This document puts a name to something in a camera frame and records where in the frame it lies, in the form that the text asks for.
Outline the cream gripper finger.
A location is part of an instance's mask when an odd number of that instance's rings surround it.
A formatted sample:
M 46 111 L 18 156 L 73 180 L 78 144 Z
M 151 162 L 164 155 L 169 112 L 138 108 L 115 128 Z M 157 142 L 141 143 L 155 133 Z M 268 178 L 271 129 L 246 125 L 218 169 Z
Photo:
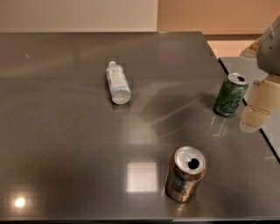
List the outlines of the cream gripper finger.
M 258 38 L 250 46 L 241 51 L 239 57 L 244 60 L 256 60 L 261 39 Z
M 248 93 L 247 106 L 241 114 L 240 129 L 252 133 L 260 129 L 280 107 L 280 76 L 269 74 L 254 80 Z

